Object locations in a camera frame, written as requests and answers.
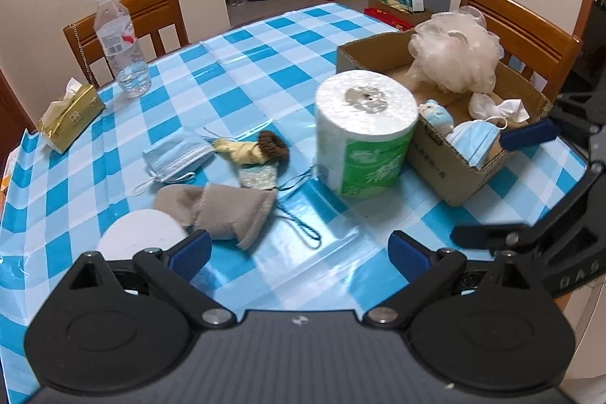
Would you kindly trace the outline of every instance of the blue and white tablecloth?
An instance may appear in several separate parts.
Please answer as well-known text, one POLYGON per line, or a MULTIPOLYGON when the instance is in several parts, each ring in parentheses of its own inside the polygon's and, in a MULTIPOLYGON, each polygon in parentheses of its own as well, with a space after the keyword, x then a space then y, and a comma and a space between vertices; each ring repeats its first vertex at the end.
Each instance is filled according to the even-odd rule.
MULTIPOLYGON (((0 228, 0 356, 10 402, 37 388, 22 342, 50 291, 117 218, 151 206, 156 189, 130 195, 148 178, 142 150, 181 126, 232 137, 265 127, 291 147, 286 181, 313 159, 314 93, 334 74, 337 45, 388 31, 336 4, 289 12, 164 57, 150 66, 153 86, 139 99, 128 100, 115 84, 103 89, 107 108, 63 156, 38 136, 23 136, 0 228)), ((450 245, 459 221, 534 223, 584 169, 559 140, 531 148, 513 154, 462 207, 441 202, 407 167, 395 187, 359 202, 343 202, 310 180, 283 201, 322 232, 319 251, 274 219, 253 254, 234 242, 214 245, 194 283, 238 315, 246 308, 361 314, 406 283, 387 259, 392 230, 435 249, 450 245)), ((193 183, 207 181, 237 185, 222 157, 193 183)))

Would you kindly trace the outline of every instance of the green label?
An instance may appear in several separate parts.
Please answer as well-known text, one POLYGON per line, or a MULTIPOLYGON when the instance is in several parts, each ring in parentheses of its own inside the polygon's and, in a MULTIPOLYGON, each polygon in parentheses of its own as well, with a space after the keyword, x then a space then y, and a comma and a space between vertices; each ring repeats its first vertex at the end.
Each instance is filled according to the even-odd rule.
POLYGON ((398 178, 412 131, 392 141, 368 143, 348 139, 341 182, 342 195, 366 198, 383 192, 398 178))

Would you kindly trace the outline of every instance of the brown scrunchie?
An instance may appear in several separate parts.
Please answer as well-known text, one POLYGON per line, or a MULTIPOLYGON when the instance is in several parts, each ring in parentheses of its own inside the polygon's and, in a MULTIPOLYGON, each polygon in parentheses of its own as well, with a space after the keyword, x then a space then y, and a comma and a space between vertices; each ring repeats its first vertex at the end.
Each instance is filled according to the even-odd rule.
POLYGON ((282 162, 289 159, 289 148, 277 134, 271 131, 261 131, 257 142, 263 155, 270 160, 282 162))

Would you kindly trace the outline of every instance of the blue surgical mask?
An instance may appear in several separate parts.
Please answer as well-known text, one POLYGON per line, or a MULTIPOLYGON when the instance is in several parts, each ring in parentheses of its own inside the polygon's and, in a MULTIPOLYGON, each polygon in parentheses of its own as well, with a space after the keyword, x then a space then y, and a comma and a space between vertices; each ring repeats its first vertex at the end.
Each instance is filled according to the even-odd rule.
POLYGON ((500 131, 495 124, 485 120, 471 120, 455 127, 446 136, 446 141, 467 160, 469 166, 479 169, 484 166, 500 131))
POLYGON ((180 183, 191 180, 196 176, 195 170, 213 156, 214 148, 199 134, 181 128, 142 154, 145 170, 151 178, 135 187, 133 195, 141 194, 144 190, 141 187, 153 181, 180 183))

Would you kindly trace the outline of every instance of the wooden chair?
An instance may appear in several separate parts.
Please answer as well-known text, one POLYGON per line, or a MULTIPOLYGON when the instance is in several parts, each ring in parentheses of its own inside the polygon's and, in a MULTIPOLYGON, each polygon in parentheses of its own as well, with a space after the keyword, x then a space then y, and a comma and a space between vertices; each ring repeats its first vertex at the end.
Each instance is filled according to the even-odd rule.
MULTIPOLYGON (((189 45, 187 39, 186 25, 183 22, 183 15, 181 14, 181 7, 179 6, 179 0, 121 0, 120 1, 129 11, 130 16, 133 20, 134 32, 138 38, 146 35, 151 36, 151 42, 153 43, 156 57, 161 57, 166 54, 164 44, 160 37, 160 29, 175 25, 177 31, 177 37, 179 44, 184 47, 189 45)), ((97 39, 93 24, 95 22, 95 15, 92 14, 87 16, 83 20, 68 25, 63 28, 63 33, 66 36, 67 42, 72 48, 74 56, 80 64, 80 68, 84 73, 84 76, 94 87, 99 87, 95 76, 92 71, 87 70, 88 62, 89 66, 93 62, 104 57, 101 43, 97 39), (78 39, 76 33, 74 33, 74 26, 80 38, 80 45, 82 51, 78 46, 78 39)))
POLYGON ((505 49, 502 62, 514 55, 526 64, 522 75, 534 72, 547 80, 543 94, 556 99, 583 42, 512 0, 461 0, 461 6, 479 9, 489 31, 498 35, 505 49))

